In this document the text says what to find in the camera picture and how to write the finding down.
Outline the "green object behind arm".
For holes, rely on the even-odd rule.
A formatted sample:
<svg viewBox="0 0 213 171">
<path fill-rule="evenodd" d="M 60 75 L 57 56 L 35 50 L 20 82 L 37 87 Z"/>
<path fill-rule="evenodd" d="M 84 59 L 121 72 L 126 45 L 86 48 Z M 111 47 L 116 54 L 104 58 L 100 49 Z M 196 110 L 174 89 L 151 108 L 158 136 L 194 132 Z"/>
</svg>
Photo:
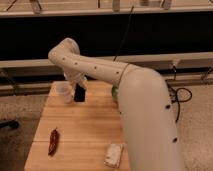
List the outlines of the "green object behind arm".
<svg viewBox="0 0 213 171">
<path fill-rule="evenodd" d="M 112 93 L 113 100 L 117 103 L 118 88 L 116 86 L 113 86 L 111 93 Z"/>
</svg>

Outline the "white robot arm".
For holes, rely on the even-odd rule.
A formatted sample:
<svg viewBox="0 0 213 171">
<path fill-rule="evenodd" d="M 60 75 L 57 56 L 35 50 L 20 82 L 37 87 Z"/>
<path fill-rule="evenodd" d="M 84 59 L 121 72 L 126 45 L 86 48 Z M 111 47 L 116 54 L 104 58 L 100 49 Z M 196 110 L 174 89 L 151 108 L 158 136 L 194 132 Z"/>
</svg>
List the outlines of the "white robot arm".
<svg viewBox="0 0 213 171">
<path fill-rule="evenodd" d="M 118 88 L 131 171 L 185 171 L 168 87 L 158 72 L 82 56 L 71 38 L 52 48 L 48 58 L 68 73 L 81 73 Z"/>
</svg>

